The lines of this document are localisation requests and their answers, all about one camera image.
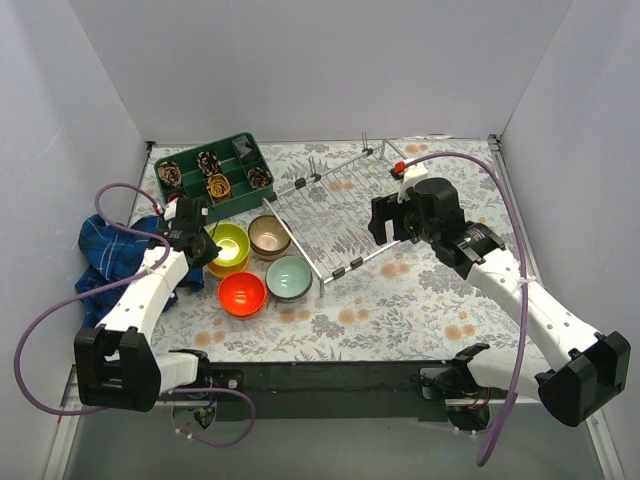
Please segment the lime green bowl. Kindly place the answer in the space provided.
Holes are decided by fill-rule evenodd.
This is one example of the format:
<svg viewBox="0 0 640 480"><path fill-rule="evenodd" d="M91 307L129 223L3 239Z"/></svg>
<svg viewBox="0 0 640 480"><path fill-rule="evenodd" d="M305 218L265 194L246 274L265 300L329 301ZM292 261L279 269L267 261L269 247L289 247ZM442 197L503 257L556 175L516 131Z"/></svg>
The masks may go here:
<svg viewBox="0 0 640 480"><path fill-rule="evenodd" d="M220 267L235 267L249 254L250 241L247 232L233 223L219 223L208 230L217 247L220 248L213 264Z"/></svg>

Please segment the orange bowl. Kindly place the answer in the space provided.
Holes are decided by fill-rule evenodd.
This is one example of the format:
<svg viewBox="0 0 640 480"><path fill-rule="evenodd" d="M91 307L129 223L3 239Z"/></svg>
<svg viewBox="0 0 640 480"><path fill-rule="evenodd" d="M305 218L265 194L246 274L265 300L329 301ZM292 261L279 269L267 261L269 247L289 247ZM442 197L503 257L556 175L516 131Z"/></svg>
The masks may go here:
<svg viewBox="0 0 640 480"><path fill-rule="evenodd" d="M217 294L222 308L223 304L231 302L260 304L266 303L267 300L264 282L257 275L246 271L233 273L224 278L219 284Z"/></svg>
<svg viewBox="0 0 640 480"><path fill-rule="evenodd" d="M258 315L264 310L266 303L245 303L240 304L237 302L231 302L229 304L223 304L223 308L226 313L234 318L245 320Z"/></svg>

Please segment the black patterned bowl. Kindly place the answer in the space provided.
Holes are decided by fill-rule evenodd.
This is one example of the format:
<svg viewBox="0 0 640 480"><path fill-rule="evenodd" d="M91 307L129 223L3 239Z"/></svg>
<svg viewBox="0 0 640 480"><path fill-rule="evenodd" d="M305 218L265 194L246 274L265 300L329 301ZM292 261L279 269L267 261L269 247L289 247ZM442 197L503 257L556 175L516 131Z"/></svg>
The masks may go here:
<svg viewBox="0 0 640 480"><path fill-rule="evenodd" d="M276 256L291 245L291 238L274 215L256 217L248 227L252 250L263 256Z"/></svg>

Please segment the beige ceramic bowl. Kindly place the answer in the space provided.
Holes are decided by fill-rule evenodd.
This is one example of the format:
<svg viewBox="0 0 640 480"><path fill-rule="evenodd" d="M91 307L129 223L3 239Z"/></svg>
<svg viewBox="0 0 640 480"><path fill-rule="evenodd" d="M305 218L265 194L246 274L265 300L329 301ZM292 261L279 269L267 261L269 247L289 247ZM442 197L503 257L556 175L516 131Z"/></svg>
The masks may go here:
<svg viewBox="0 0 640 480"><path fill-rule="evenodd" d="M289 237L263 234L252 239L250 246L255 255L265 261L274 261L284 256L291 246Z"/></svg>

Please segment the pale green bowl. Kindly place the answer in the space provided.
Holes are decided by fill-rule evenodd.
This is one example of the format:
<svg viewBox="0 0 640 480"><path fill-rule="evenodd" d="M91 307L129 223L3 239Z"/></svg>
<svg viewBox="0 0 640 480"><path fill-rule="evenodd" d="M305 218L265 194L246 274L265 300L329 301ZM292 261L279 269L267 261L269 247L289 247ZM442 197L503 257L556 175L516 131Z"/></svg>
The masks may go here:
<svg viewBox="0 0 640 480"><path fill-rule="evenodd" d="M313 273L304 259L287 255L269 266L265 284L272 296L281 301L291 302L303 297L310 290Z"/></svg>

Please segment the yellow bowl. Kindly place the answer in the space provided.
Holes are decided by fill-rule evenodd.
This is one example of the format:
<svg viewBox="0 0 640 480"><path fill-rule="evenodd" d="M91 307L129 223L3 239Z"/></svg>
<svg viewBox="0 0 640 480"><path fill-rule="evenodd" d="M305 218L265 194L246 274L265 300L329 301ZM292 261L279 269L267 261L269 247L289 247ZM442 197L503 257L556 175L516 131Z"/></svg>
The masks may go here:
<svg viewBox="0 0 640 480"><path fill-rule="evenodd" d="M233 273L245 271L249 265L249 261L250 261L250 256L247 255L245 259L241 263L238 263L237 265L225 267L225 266L217 265L214 262L211 262L207 265L207 269L215 277L219 279L224 279Z"/></svg>

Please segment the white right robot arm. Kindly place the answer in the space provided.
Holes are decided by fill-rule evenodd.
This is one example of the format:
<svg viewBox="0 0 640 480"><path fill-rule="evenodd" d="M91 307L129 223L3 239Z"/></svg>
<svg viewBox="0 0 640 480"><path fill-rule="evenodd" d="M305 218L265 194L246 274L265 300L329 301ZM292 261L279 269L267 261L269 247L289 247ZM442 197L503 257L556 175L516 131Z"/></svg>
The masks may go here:
<svg viewBox="0 0 640 480"><path fill-rule="evenodd" d="M466 220L458 192L444 178L423 179L371 201L368 229L386 243L385 224L397 241L428 243L436 258L493 300L543 354L522 366L517 393L540 401L562 424L576 427L625 388L631 345L619 332L604 335L574 316L482 223Z"/></svg>

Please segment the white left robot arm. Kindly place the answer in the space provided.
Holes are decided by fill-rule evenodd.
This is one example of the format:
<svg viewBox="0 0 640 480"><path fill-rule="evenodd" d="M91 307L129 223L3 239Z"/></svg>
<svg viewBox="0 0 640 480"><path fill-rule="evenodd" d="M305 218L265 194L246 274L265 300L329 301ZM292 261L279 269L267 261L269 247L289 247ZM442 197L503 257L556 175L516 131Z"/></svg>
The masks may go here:
<svg viewBox="0 0 640 480"><path fill-rule="evenodd" d="M193 400L213 386L200 367L205 356L191 350L155 356L153 330L178 284L192 269L217 258L220 248L205 230L204 200L177 198L165 209L167 226L148 242L138 272L123 295L94 328L74 339L78 393L85 406L147 412L158 397L176 387Z"/></svg>

